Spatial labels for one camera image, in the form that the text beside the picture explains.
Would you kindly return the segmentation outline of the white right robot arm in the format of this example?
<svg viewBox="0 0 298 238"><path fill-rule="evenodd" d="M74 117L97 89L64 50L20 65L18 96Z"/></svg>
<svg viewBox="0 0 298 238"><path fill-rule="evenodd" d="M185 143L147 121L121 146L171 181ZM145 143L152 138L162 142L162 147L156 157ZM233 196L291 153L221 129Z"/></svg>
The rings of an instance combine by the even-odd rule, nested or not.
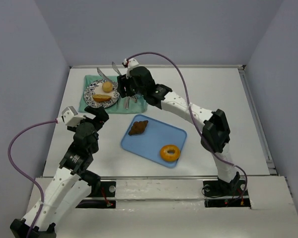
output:
<svg viewBox="0 0 298 238"><path fill-rule="evenodd" d="M213 155L218 179L229 185L239 180L239 173L228 148L230 128L224 111L211 111L186 102L171 88L155 83L150 71L144 66L129 69L126 74L117 76L117 81L117 91L123 98L138 94L149 105L193 124L202 135L202 146Z"/></svg>

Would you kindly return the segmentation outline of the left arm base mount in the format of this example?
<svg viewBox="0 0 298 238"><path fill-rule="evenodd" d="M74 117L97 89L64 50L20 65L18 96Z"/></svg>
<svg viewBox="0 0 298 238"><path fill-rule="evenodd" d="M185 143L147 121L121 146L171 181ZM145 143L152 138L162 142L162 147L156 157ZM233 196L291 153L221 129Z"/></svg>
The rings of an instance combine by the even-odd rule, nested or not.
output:
<svg viewBox="0 0 298 238"><path fill-rule="evenodd" d="M76 208L81 209L115 209L116 182L102 180L91 189L91 193L83 199Z"/></svg>

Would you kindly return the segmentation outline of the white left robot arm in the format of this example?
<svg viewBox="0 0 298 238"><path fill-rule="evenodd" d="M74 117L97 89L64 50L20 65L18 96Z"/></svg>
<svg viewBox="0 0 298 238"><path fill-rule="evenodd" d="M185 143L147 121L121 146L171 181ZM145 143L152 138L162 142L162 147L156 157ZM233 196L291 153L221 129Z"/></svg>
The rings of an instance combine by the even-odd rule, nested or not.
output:
<svg viewBox="0 0 298 238"><path fill-rule="evenodd" d="M13 161L12 146L8 147L11 165L29 179L40 192L40 199L21 219L14 219L10 230L16 238L54 238L56 225L74 209L93 188L100 187L100 176L88 171L93 155L98 152L98 131L109 119L103 107L84 109L94 118L81 116L74 107L66 107L60 117L49 123L63 123L74 132L73 141L61 159L52 181L46 189Z"/></svg>

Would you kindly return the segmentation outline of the small round bun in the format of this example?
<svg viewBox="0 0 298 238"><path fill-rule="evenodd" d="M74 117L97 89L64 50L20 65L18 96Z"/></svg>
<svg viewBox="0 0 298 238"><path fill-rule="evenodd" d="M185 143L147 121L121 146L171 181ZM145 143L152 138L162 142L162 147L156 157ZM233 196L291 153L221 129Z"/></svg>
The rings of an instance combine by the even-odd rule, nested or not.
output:
<svg viewBox="0 0 298 238"><path fill-rule="evenodd" d="M102 90L103 90L105 93L110 93L110 92L112 92L112 91L113 91L113 88L114 88L113 84L110 83L110 82L108 82L108 81L106 81L106 82L104 82L104 83L102 84Z"/></svg>

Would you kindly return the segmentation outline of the sliced baguette bread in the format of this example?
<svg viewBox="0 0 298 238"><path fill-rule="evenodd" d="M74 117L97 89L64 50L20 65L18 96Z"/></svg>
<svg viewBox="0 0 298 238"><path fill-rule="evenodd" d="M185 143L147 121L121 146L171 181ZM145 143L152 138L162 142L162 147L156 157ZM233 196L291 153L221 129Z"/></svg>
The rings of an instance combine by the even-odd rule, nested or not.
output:
<svg viewBox="0 0 298 238"><path fill-rule="evenodd" d="M98 103L108 102L112 99L110 95L104 95L104 94L94 94L92 95L92 98L95 102L98 102Z"/></svg>

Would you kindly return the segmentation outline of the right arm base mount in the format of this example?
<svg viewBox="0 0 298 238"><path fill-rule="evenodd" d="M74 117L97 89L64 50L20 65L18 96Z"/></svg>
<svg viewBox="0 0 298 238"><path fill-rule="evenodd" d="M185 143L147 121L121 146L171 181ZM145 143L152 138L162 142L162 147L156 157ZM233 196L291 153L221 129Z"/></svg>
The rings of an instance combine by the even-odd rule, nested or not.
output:
<svg viewBox="0 0 298 238"><path fill-rule="evenodd" d="M251 203L248 191L245 189L245 180L240 179L239 172L230 183L220 180L205 180L201 193L205 197L207 208L227 208L227 207L248 207Z"/></svg>

